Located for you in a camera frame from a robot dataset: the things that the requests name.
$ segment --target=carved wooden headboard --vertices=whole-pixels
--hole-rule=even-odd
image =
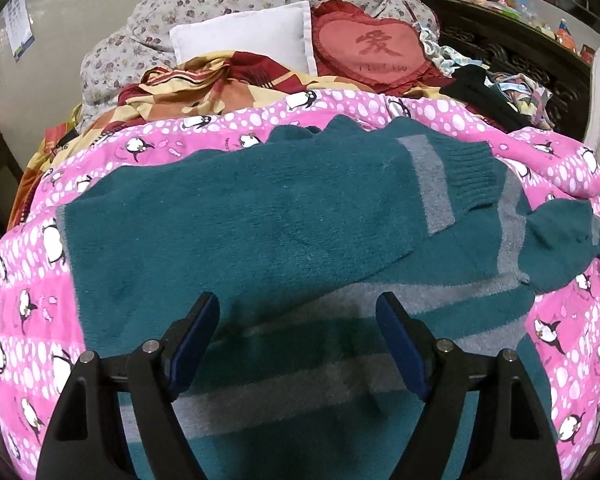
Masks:
[[[554,95],[547,103],[555,131],[582,140],[589,119],[590,67],[541,32],[460,0],[422,0],[440,21],[440,44],[493,72],[524,73]]]

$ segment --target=poster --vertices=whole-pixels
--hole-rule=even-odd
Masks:
[[[11,51],[15,60],[18,61],[34,39],[25,1],[9,0],[2,13],[7,27]]]

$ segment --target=gray stripe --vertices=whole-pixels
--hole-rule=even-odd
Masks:
[[[496,355],[515,348],[525,333],[524,317],[507,326],[457,341],[467,352]],[[312,370],[278,376],[257,383],[222,388],[207,394],[181,397],[173,403],[187,439],[240,431],[259,424],[337,406],[366,393],[404,390],[389,354],[360,356]],[[128,442],[140,442],[133,407],[120,407]]]
[[[456,221],[446,186],[445,166],[426,136],[401,137],[398,142],[411,153],[429,234],[442,231]]]
[[[526,217],[516,212],[520,201],[522,185],[513,171],[507,171],[498,202],[498,218],[502,227],[502,241],[498,252],[498,272],[512,273],[523,283],[529,282],[529,276],[518,267],[518,258],[525,243]]]
[[[406,285],[404,283],[352,283],[318,300],[304,304],[279,319],[258,325],[243,333],[253,336],[280,330],[287,326],[328,319],[362,319],[376,314],[376,300],[391,291],[409,314],[420,314],[447,304],[483,298],[513,290],[520,282],[513,274],[504,274],[466,285]]]
[[[600,217],[591,214],[591,243],[598,245],[600,243]]]

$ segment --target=chinese character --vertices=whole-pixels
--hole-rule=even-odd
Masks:
[[[386,46],[386,42],[391,38],[391,36],[385,34],[382,30],[376,29],[358,37],[356,43],[362,43],[363,41],[368,42],[366,48],[360,50],[360,54],[371,54],[372,52],[378,54],[380,52],[385,52],[389,54],[389,56],[400,56],[399,52],[395,52]]]

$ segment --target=white pillow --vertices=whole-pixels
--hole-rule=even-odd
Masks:
[[[216,50],[268,56],[296,72],[318,75],[309,2],[225,14],[169,31],[178,64]]]

